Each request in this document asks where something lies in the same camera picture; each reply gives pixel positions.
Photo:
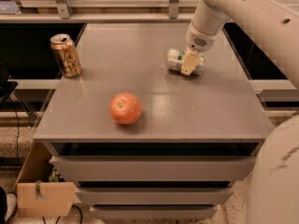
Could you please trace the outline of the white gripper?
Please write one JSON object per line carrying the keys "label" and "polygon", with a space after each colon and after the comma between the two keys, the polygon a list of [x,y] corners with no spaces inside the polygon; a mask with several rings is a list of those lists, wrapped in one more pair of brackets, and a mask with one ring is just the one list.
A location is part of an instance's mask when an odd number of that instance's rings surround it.
{"label": "white gripper", "polygon": [[[198,52],[205,52],[212,48],[217,37],[205,35],[199,32],[192,23],[189,24],[186,33],[187,47]],[[186,51],[182,58],[180,73],[185,76],[199,75],[203,71],[203,58],[200,53]]]}

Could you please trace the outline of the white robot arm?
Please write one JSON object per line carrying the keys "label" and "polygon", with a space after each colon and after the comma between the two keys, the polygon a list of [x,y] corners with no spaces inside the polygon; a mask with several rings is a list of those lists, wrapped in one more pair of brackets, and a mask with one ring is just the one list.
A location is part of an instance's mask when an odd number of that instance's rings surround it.
{"label": "white robot arm", "polygon": [[[275,0],[199,0],[186,34],[187,50],[207,51],[228,20],[299,88],[299,16]],[[299,116],[266,138],[252,172],[247,224],[299,224]]]}

